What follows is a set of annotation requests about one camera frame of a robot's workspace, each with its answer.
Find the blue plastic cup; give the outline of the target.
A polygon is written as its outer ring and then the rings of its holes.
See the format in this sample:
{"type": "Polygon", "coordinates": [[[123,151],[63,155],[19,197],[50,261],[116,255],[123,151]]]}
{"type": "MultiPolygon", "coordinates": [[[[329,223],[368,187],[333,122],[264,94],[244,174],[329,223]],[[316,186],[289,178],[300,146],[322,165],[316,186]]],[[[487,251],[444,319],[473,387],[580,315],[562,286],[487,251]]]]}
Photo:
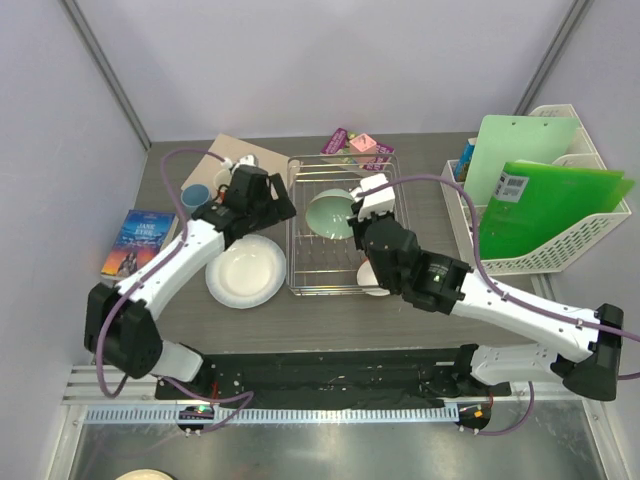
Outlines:
{"type": "Polygon", "coordinates": [[[191,215],[211,199],[211,192],[204,184],[192,184],[182,191],[180,199],[184,210],[191,215]]]}

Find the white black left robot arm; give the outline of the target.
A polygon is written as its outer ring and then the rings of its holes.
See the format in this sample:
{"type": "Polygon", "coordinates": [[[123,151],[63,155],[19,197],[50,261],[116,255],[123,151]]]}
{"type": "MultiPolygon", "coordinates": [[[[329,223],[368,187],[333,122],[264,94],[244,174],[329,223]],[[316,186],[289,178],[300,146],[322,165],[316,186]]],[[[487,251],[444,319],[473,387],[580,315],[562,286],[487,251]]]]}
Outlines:
{"type": "Polygon", "coordinates": [[[246,235],[295,214],[280,174],[237,167],[222,199],[198,207],[180,235],[144,268],[114,286],[99,283],[90,290],[84,346],[97,366],[110,364],[134,379],[164,377],[177,381],[190,398],[205,397],[212,368],[198,351],[162,339],[156,321],[207,263],[246,235]]]}

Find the metal wire dish rack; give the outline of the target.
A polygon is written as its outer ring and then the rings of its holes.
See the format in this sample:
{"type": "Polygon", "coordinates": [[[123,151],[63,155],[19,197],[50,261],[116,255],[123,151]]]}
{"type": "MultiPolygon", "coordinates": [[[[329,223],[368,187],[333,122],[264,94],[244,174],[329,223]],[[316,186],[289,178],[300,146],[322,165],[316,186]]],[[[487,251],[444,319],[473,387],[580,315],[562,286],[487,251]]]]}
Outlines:
{"type": "Polygon", "coordinates": [[[382,173],[388,181],[400,176],[399,160],[384,154],[373,170],[348,161],[346,154],[292,156],[287,166],[289,197],[297,215],[286,223],[286,281],[292,293],[305,295],[352,295],[372,290],[357,283],[357,271],[366,257],[352,239],[324,238],[305,220],[312,199],[325,190],[351,191],[360,180],[382,173]]]}

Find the orange white ceramic bowl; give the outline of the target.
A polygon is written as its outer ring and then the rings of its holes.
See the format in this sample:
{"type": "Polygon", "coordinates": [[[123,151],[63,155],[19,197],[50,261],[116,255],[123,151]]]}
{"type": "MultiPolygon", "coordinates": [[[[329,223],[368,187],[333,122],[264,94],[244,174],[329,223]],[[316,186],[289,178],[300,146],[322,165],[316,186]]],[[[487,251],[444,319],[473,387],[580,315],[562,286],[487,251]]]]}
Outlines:
{"type": "Polygon", "coordinates": [[[384,297],[390,294],[388,290],[379,286],[369,260],[365,260],[359,267],[356,274],[356,282],[367,295],[384,297]]]}

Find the green ceramic bowl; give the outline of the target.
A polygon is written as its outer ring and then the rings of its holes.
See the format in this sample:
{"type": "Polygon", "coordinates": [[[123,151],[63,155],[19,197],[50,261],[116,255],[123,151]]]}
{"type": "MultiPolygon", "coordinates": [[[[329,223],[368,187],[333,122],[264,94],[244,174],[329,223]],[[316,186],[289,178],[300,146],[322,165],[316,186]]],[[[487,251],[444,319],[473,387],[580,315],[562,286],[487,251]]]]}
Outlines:
{"type": "Polygon", "coordinates": [[[348,219],[352,215],[352,195],[343,189],[329,189],[316,195],[305,212],[309,229],[322,238],[346,240],[353,236],[348,219]]]}

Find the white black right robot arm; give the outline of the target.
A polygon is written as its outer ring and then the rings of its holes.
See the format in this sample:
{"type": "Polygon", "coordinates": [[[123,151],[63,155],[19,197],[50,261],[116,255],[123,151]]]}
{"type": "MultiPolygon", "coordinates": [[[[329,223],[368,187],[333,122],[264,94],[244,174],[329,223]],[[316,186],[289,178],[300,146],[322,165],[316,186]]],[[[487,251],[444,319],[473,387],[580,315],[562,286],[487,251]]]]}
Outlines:
{"type": "Polygon", "coordinates": [[[422,249],[415,233],[391,214],[348,224],[381,288],[417,309],[481,320],[530,339],[520,347],[462,346],[451,371],[460,393],[504,382],[558,381],[574,394],[615,400],[620,308],[570,307],[504,285],[465,262],[422,249]]]}

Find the orange ceramic mug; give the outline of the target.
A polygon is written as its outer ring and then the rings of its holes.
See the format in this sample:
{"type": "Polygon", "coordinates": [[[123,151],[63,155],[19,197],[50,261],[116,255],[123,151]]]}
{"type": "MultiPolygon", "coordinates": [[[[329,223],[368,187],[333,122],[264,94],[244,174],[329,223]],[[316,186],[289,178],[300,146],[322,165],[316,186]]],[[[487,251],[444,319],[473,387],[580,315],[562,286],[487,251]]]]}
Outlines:
{"type": "Polygon", "coordinates": [[[216,193],[226,190],[230,186],[231,172],[228,169],[222,169],[216,173],[213,179],[214,191],[216,193]]]}

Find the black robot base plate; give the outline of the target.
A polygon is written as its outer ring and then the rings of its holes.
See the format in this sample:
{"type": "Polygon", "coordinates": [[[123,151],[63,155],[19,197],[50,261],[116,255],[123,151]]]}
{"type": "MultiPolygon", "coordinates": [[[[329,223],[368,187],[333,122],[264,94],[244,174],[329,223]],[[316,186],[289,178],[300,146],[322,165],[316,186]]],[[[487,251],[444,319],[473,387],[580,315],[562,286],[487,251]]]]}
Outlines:
{"type": "Polygon", "coordinates": [[[507,382],[471,377],[474,347],[210,354],[210,372],[190,389],[209,398],[252,391],[251,408],[294,410],[438,408],[446,399],[510,396],[507,382]]]}

